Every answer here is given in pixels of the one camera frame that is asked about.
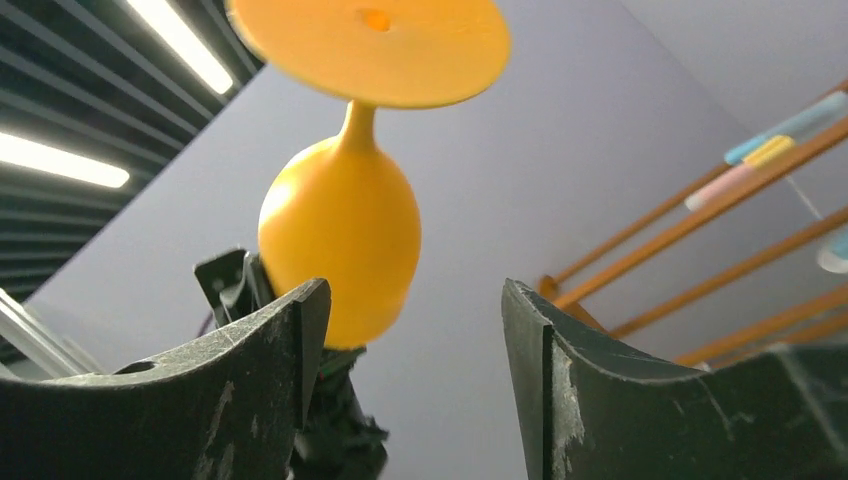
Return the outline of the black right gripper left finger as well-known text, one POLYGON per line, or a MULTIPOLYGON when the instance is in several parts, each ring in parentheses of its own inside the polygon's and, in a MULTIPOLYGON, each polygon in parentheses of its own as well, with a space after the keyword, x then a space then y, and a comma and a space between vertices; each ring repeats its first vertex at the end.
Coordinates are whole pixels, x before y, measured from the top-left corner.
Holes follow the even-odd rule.
POLYGON ((282 479, 331 307, 313 279, 112 374, 1 382, 5 479, 282 479))

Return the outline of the orange plastic wine glass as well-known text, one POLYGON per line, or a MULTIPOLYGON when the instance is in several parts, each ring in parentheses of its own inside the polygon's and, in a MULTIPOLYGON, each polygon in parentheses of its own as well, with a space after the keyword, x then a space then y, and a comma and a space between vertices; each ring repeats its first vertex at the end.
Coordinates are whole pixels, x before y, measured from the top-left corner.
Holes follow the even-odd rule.
POLYGON ((379 146, 379 109, 426 110, 491 87, 511 53, 493 1, 232 1, 230 19, 270 66, 346 102, 340 130, 294 155, 257 225, 272 290, 331 288, 329 349, 361 348, 399 317, 420 258, 413 189, 379 146))

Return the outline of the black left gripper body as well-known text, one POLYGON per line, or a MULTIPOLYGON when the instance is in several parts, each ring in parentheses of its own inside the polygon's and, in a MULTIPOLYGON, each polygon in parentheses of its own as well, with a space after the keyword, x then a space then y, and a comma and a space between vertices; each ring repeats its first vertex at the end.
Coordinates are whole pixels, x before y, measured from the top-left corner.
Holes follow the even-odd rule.
MULTIPOLYGON (((277 298, 258 254, 235 248, 193 268, 218 328, 260 310, 277 298)), ((295 436, 290 479, 377 479, 388 454, 389 432, 363 413, 350 373, 365 353, 325 348, 312 390, 305 428, 295 436)))

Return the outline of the blue toothbrush package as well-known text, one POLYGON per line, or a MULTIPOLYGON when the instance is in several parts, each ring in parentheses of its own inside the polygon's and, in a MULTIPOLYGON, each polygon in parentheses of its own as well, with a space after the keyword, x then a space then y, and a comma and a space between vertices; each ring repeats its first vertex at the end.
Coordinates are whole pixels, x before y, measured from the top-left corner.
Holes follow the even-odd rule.
POLYGON ((816 255, 816 261, 827 272, 847 273, 847 228, 828 236, 816 255))

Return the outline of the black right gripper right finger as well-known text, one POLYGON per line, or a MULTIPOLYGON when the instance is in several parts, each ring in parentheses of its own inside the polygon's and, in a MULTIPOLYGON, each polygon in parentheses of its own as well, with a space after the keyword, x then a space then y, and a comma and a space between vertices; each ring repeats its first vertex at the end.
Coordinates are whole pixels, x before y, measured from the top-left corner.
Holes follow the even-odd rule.
POLYGON ((507 280, 502 321, 531 479, 843 479, 847 348, 714 371, 615 340, 507 280))

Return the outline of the wooden shelf rack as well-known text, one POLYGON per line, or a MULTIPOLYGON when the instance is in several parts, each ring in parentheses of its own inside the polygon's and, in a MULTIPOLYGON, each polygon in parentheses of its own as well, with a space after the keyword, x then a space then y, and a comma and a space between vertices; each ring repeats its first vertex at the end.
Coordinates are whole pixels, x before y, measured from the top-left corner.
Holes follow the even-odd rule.
POLYGON ((614 222, 615 234, 584 252, 566 268, 540 277, 536 291, 559 309, 597 327, 586 310, 592 295, 636 272, 652 260, 666 264, 643 281, 652 290, 669 288, 667 298, 649 309, 627 308, 626 320, 609 328, 617 340, 649 329, 667 317, 729 288, 816 241, 847 228, 847 211, 838 208, 803 222, 801 197, 790 194, 788 179, 847 142, 847 115, 786 151, 737 187, 697 211, 684 200, 731 166, 729 149, 748 139, 740 125, 703 101, 689 107, 687 127, 675 127, 677 148, 651 161, 642 181, 611 190, 614 204, 632 206, 654 194, 658 204, 630 224, 614 222))

